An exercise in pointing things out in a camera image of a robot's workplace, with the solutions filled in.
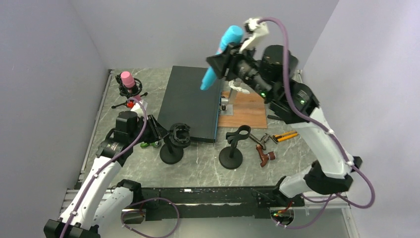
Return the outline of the black clip microphone stand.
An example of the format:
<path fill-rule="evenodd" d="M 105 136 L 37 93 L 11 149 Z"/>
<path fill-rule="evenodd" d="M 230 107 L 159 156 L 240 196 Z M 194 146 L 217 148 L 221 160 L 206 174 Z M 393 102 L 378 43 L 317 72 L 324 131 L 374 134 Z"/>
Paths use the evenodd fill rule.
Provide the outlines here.
<path fill-rule="evenodd" d="M 223 148 L 219 153 L 220 164 L 229 170 L 237 169 L 243 162 L 243 155 L 237 148 L 238 142 L 249 138 L 251 127 L 240 126 L 235 132 L 227 132 L 225 138 L 230 146 Z"/>

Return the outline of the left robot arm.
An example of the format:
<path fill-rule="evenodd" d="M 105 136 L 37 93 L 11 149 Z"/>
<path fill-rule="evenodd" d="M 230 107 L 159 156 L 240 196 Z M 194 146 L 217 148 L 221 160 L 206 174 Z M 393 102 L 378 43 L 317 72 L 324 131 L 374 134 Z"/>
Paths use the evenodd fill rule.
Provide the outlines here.
<path fill-rule="evenodd" d="M 103 196 L 134 145 L 157 142 L 168 134 L 152 116 L 139 116 L 134 111 L 120 112 L 115 127 L 99 145 L 92 168 L 58 220 L 49 219 L 44 226 L 48 238 L 99 238 L 125 207 L 136 208 L 143 199 L 141 184 L 122 180 L 106 200 Z"/>

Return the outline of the black shock mount stand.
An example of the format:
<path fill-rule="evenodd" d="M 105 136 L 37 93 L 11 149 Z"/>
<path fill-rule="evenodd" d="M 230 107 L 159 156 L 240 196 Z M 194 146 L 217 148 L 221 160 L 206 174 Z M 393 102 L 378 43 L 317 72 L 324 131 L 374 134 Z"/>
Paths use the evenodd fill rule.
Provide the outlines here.
<path fill-rule="evenodd" d="M 191 144 L 190 126 L 185 123 L 173 124 L 168 134 L 163 138 L 164 145 L 161 147 L 159 156 L 169 165 L 176 164 L 183 158 L 184 148 Z"/>

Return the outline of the pink microphone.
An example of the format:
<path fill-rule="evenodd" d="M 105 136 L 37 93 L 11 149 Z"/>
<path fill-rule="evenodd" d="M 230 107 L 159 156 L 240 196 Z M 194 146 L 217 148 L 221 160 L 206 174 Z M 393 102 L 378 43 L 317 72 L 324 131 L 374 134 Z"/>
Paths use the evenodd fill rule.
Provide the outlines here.
<path fill-rule="evenodd" d="M 122 95 L 127 98 L 135 98 L 136 100 L 141 100 L 141 91 L 143 89 L 142 83 L 140 80 L 133 77 L 133 75 L 124 71 L 120 74 L 121 82 L 123 85 Z"/>

